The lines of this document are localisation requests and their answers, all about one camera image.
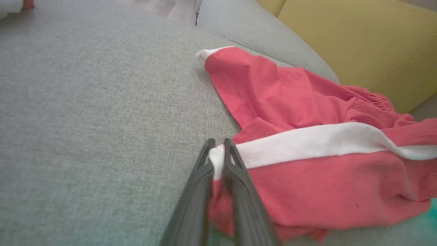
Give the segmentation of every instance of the red object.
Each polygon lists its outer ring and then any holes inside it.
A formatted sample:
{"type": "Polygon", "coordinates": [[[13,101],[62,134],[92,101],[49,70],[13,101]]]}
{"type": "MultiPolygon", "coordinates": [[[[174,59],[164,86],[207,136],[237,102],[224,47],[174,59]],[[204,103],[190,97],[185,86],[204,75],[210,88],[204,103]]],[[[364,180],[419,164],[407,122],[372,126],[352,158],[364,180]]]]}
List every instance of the red object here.
{"type": "Polygon", "coordinates": [[[35,8],[35,0],[23,0],[23,9],[35,8]]]}
{"type": "MultiPolygon", "coordinates": [[[[262,56],[224,48],[205,69],[242,130],[237,144],[296,128],[360,122],[397,146],[437,144],[437,120],[414,122],[383,95],[343,86],[303,68],[277,67],[262,56]]],[[[282,240],[329,229],[388,226],[418,216],[437,197],[437,161],[406,160],[389,151],[311,158],[249,170],[282,240]]],[[[232,235],[232,200],[213,185],[210,219],[232,235]]]]}

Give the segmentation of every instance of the gray sofa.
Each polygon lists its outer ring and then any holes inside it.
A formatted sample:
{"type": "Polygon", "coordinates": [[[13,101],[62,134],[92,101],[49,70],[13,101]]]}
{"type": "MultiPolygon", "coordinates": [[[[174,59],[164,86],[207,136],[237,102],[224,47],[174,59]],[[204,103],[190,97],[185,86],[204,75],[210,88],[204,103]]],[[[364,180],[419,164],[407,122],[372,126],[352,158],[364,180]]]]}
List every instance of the gray sofa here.
{"type": "MultiPolygon", "coordinates": [[[[208,2],[204,32],[117,0],[39,0],[0,21],[0,246],[158,245],[204,140],[239,131],[199,50],[241,45],[336,78],[300,39],[280,53],[257,49],[262,35],[243,44],[231,24],[226,39],[205,33],[225,25],[207,28],[208,2]]],[[[430,245],[429,218],[325,245],[430,245]]],[[[210,242],[231,245],[215,231],[210,242]]]]}

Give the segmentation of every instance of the black tongs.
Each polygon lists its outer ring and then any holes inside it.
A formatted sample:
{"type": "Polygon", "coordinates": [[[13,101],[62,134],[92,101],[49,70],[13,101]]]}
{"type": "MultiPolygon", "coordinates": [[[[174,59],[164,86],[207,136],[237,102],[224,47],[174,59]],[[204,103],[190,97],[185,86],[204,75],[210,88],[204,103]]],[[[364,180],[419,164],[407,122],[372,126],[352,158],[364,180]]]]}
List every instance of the black tongs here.
{"type": "MultiPolygon", "coordinates": [[[[208,139],[170,222],[161,246],[205,246],[208,241],[208,202],[214,167],[208,153],[215,140],[208,139]]],[[[223,178],[232,195],[234,242],[239,246],[278,246],[281,244],[270,216],[250,179],[243,160],[230,139],[225,139],[223,178]]]]}

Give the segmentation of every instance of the yellow cushion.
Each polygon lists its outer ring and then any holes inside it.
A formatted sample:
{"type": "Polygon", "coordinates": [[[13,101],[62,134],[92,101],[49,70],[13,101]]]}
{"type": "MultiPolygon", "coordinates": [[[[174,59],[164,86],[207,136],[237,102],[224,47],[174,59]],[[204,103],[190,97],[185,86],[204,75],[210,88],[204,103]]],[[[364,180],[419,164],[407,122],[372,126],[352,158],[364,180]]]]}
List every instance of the yellow cushion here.
{"type": "Polygon", "coordinates": [[[285,1],[286,0],[258,0],[258,3],[261,5],[261,7],[277,17],[285,1]]]}
{"type": "Polygon", "coordinates": [[[287,0],[278,16],[340,82],[386,95],[399,113],[437,92],[437,13],[395,1],[287,0]]]}

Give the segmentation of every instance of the gray fabric surface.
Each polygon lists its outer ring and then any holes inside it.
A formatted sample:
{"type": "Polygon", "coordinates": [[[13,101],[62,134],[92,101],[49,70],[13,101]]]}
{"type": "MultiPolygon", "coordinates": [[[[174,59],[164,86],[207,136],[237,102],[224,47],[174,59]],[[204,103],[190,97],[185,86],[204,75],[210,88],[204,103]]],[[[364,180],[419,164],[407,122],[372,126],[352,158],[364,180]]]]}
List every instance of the gray fabric surface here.
{"type": "MultiPolygon", "coordinates": [[[[229,45],[110,1],[0,21],[0,246],[157,245],[204,140],[239,130],[195,58],[229,45]]],[[[428,246],[429,218],[328,242],[428,246]]]]}
{"type": "Polygon", "coordinates": [[[339,82],[311,47],[256,0],[202,0],[197,28],[339,82]]]}

